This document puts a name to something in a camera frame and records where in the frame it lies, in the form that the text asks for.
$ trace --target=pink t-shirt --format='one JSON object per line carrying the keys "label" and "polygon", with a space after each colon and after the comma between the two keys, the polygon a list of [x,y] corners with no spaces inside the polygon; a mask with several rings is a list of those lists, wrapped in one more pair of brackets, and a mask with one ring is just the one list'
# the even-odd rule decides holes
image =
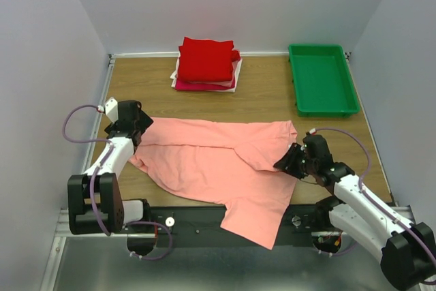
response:
{"label": "pink t-shirt", "polygon": [[223,229],[272,249],[296,184],[273,168],[296,141],[292,122],[153,120],[130,162],[172,194],[224,204]]}

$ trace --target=wooden table surface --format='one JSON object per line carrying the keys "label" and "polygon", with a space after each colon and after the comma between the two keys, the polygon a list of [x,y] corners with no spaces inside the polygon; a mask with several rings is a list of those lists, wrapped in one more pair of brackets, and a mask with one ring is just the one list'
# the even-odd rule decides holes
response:
{"label": "wooden table surface", "polygon": [[[120,58],[116,59],[108,97],[117,100],[138,100],[142,109],[152,117],[206,119],[218,122],[272,122],[292,120],[301,142],[305,132],[313,127],[338,127],[357,136],[369,150],[373,166],[365,179],[382,200],[392,201],[382,172],[364,114],[360,111],[350,118],[302,118],[295,106],[290,64],[287,57],[245,57],[235,93],[181,92],[171,88],[170,74],[175,58]],[[99,136],[106,137],[104,128],[109,120],[104,117]],[[323,132],[334,160],[345,162],[361,174],[367,160],[362,149],[348,136]],[[97,144],[93,160],[103,149]],[[179,198],[158,187],[145,173],[127,164],[119,179],[124,200],[145,198],[152,206],[189,206],[201,204]],[[318,185],[297,182],[292,204],[311,204],[330,194]]]}

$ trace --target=metal floor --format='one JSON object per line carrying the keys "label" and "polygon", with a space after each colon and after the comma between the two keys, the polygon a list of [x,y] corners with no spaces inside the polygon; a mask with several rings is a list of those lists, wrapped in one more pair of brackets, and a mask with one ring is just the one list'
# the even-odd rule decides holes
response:
{"label": "metal floor", "polygon": [[328,258],[310,248],[179,248],[157,262],[130,258],[123,237],[67,238],[54,290],[394,291],[361,247]]}

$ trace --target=red folded cloth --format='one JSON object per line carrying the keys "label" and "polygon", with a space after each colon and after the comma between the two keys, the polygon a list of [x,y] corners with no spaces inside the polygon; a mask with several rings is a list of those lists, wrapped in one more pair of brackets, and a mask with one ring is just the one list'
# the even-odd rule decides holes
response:
{"label": "red folded cloth", "polygon": [[[232,63],[232,74],[235,73],[236,66],[238,65],[239,60],[234,61]],[[176,86],[174,88],[177,91],[224,91],[224,90],[233,89],[236,86],[236,79],[237,79],[236,76],[233,77],[232,84],[229,87],[225,87],[222,85],[213,85],[213,84],[206,84],[206,83],[189,83],[177,78]]]}
{"label": "red folded cloth", "polygon": [[185,37],[179,46],[180,63],[177,78],[185,82],[225,82],[233,79],[232,62],[239,52],[232,50],[233,41],[194,40]]}

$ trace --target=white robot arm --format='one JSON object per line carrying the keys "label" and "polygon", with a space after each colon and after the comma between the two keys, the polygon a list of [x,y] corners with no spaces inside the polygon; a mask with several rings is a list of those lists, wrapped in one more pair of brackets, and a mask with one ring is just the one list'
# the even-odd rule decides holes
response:
{"label": "white robot arm", "polygon": [[326,140],[315,130],[303,138],[303,146],[294,143],[275,168],[297,179],[311,175],[325,187],[332,196],[317,204],[322,225],[334,226],[360,243],[398,290],[427,284],[425,279],[436,274],[433,231],[425,223],[414,224],[399,215],[350,167],[334,162]]}
{"label": "white robot arm", "polygon": [[[106,147],[90,168],[72,175],[67,184],[69,228],[73,234],[119,232],[125,224],[143,219],[148,206],[146,200],[122,201],[118,178],[153,120],[141,110],[140,102],[118,102],[113,97],[99,111],[112,122],[105,129]],[[94,192],[100,194],[98,205],[85,201],[93,200]]]}

